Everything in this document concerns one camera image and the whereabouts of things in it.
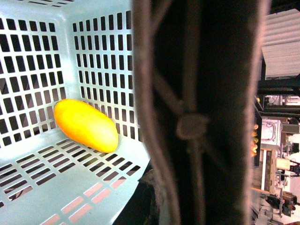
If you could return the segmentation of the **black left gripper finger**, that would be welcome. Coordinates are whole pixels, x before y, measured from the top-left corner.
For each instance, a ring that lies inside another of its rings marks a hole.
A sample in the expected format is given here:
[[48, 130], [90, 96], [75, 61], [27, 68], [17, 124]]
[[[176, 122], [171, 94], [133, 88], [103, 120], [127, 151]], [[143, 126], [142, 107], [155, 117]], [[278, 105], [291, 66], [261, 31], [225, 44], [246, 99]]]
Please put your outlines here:
[[135, 95], [160, 225], [248, 225], [268, 0], [133, 1]]

